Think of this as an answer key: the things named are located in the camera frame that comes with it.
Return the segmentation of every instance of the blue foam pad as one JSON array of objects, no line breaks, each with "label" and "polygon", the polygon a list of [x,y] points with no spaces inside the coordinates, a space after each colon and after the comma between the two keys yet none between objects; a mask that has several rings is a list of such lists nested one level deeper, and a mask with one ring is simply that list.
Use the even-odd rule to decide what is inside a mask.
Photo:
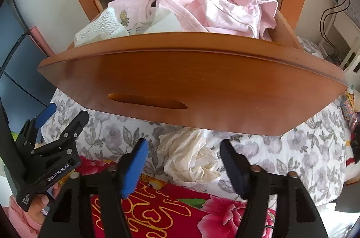
[{"label": "blue foam pad", "polygon": [[149,145],[146,140],[143,140],[139,149],[133,156],[133,161],[129,165],[127,172],[125,173],[123,186],[120,191],[122,198],[127,198],[130,193],[134,192],[136,184],[139,180],[141,171],[145,165],[146,158],[149,153]]},{"label": "blue foam pad", "polygon": [[36,118],[35,129],[42,127],[46,121],[56,112],[56,104],[50,103]]}]

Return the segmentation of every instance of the human hand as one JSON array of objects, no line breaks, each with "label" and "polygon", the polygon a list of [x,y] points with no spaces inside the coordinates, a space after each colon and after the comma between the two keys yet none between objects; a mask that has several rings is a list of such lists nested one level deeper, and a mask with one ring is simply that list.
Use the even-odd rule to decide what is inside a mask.
[{"label": "human hand", "polygon": [[45,220],[45,216],[43,215],[41,210],[47,205],[48,202],[49,199],[46,195],[35,195],[27,212],[29,218],[38,224],[42,224]]},{"label": "human hand", "polygon": [[56,182],[53,186],[52,194],[53,197],[56,198],[60,192],[61,185],[59,185],[60,182]]}]

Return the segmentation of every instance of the bed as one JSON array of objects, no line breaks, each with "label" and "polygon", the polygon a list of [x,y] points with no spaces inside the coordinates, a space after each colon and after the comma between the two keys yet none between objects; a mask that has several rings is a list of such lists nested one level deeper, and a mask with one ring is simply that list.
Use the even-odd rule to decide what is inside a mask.
[{"label": "bed", "polygon": [[[93,20],[110,0],[79,1]],[[172,32],[71,45],[38,68],[58,88],[58,110],[42,128],[45,141],[86,109],[90,121],[77,141],[81,154],[118,159],[145,137],[151,149],[144,172],[167,181],[164,160],[155,153],[159,135],[203,128],[213,150],[229,138],[252,164],[298,172],[316,205],[335,199],[349,139],[338,98],[347,83],[341,69],[312,55],[316,45],[296,37],[303,3],[278,0],[272,42]],[[221,173],[218,184],[198,190],[239,198],[224,168]]]},{"label": "bed", "polygon": [[[322,57],[315,44],[300,37],[299,41],[305,51]],[[237,152],[244,154],[251,164],[260,164],[267,171],[281,175],[296,171],[315,204],[325,204],[340,195],[345,181],[345,141],[350,139],[350,130],[339,107],[341,97],[279,137],[209,130],[208,146],[219,156],[220,141],[229,138]],[[171,182],[163,171],[164,159],[156,154],[156,150],[160,135],[181,126],[86,109],[59,89],[52,102],[57,105],[57,111],[41,130],[47,143],[56,140],[80,110],[86,110],[90,120],[77,139],[81,155],[88,159],[117,161],[132,149],[137,139],[145,137],[149,140],[150,151],[143,172]],[[225,169],[222,167],[220,171],[218,184],[195,189],[233,200],[241,199],[234,193]],[[269,203],[270,207],[276,208],[275,196],[271,196]]]}]

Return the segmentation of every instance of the pink clothing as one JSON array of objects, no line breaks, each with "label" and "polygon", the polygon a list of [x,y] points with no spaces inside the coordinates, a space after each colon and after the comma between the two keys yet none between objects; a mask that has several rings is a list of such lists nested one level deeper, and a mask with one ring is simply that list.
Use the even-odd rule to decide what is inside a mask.
[{"label": "pink clothing", "polygon": [[151,19],[154,9],[173,12],[184,31],[234,34],[269,40],[265,30],[275,28],[276,0],[115,0],[109,7],[130,30]]},{"label": "pink clothing", "polygon": [[13,196],[10,197],[9,207],[4,208],[4,211],[21,238],[37,238],[42,225],[34,222],[19,207]]}]

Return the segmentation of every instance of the gray floral pattern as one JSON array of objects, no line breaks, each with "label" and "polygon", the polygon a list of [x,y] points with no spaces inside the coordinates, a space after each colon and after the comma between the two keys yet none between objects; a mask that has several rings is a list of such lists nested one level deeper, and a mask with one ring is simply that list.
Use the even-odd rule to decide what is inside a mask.
[{"label": "gray floral pattern", "polygon": [[[310,49],[310,53],[315,50],[314,46]],[[259,164],[266,171],[280,175],[296,171],[315,204],[327,203],[340,195],[345,179],[345,141],[350,139],[350,130],[341,112],[340,100],[341,97],[337,98],[280,137],[207,131],[207,145],[220,157],[220,142],[225,138],[230,139],[235,150],[244,154],[251,164]],[[143,172],[171,182],[163,171],[166,160],[158,156],[156,151],[159,136],[181,126],[84,109],[60,90],[56,90],[52,102],[56,104],[57,111],[41,130],[47,143],[58,139],[80,110],[87,110],[90,120],[77,139],[77,150],[81,155],[89,159],[117,161],[133,149],[139,138],[144,137],[149,141],[149,155]],[[206,186],[205,191],[240,200],[234,193],[224,166],[220,172],[219,183]],[[271,196],[269,206],[275,205],[276,198]]]}]

